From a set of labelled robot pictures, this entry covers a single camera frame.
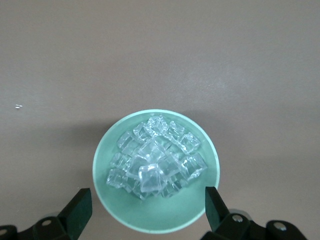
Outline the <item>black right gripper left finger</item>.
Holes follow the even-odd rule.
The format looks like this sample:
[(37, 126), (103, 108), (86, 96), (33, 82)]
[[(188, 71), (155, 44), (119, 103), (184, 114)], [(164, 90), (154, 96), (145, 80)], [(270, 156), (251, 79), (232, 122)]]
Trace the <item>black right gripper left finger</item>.
[(2, 225), (2, 240), (77, 240), (92, 216), (92, 194), (81, 188), (57, 216), (40, 219), (18, 231), (14, 225)]

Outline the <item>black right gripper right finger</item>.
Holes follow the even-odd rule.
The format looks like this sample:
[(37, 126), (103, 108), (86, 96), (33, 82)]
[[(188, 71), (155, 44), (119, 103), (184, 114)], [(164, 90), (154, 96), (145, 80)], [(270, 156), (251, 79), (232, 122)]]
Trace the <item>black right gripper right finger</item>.
[(262, 227), (243, 214), (231, 213), (215, 187), (205, 188), (205, 214), (210, 225), (203, 240), (305, 240), (292, 223), (271, 220)]

